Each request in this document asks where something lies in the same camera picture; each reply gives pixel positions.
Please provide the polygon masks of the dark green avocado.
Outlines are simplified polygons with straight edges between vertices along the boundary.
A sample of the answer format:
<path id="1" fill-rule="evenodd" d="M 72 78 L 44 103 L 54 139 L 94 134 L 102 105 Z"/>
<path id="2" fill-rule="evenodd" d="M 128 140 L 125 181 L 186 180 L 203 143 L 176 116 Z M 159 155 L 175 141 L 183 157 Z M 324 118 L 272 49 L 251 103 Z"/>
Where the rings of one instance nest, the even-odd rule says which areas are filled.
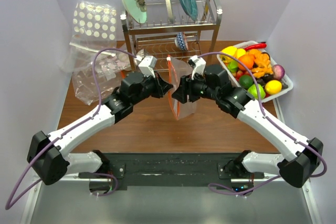
<path id="1" fill-rule="evenodd" d="M 240 78 L 239 78 L 239 84 L 242 88 L 244 89 L 249 89 L 253 84 L 254 84 L 254 81 L 252 79 L 252 77 L 250 75 L 242 75 Z"/>

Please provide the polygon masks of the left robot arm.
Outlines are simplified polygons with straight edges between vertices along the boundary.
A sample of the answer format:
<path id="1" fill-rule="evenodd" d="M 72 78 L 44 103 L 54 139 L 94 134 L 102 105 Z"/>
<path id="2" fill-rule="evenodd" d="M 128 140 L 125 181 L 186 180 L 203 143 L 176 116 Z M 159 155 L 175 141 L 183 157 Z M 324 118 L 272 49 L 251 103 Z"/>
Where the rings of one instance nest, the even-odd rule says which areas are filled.
<path id="1" fill-rule="evenodd" d="M 45 185 L 56 183 L 71 168 L 75 172 L 92 173 L 97 178 L 105 177 L 109 165 L 98 152 L 89 153 L 84 165 L 75 165 L 70 160 L 70 152 L 94 134 L 123 120 L 139 102 L 149 97 L 162 98 L 172 87 L 157 72 L 148 77 L 140 72 L 128 74 L 115 91 L 85 116 L 49 134 L 39 131 L 33 135 L 28 163 Z"/>

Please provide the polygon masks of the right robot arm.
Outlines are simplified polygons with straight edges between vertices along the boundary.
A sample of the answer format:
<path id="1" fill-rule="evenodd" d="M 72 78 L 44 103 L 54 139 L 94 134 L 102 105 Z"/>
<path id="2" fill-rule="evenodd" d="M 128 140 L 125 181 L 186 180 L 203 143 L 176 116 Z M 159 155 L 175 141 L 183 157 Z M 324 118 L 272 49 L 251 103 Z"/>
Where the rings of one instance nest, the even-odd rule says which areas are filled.
<path id="1" fill-rule="evenodd" d="M 269 173 L 300 188 L 322 161 L 323 143 L 318 138 L 309 140 L 287 127 L 267 112 L 253 95 L 233 86 L 227 71 L 219 65 L 207 66 L 203 74 L 178 77 L 172 97 L 180 103 L 200 98 L 215 101 L 221 111 L 254 128 L 279 151 L 279 154 L 243 151 L 223 166 L 224 171 L 239 178 L 251 173 Z"/>

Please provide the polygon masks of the orange fruit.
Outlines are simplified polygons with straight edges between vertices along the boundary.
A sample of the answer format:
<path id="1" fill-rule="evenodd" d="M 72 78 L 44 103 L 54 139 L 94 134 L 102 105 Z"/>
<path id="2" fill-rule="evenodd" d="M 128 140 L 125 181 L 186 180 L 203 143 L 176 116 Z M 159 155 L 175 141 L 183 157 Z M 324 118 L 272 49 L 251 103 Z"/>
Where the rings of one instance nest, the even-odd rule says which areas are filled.
<path id="1" fill-rule="evenodd" d="M 246 68 L 241 64 L 243 63 L 248 69 L 252 69 L 254 66 L 254 57 L 249 55 L 249 54 L 245 54 L 241 57 L 238 58 L 239 63 L 238 63 L 238 68 L 242 71 L 245 71 Z"/>

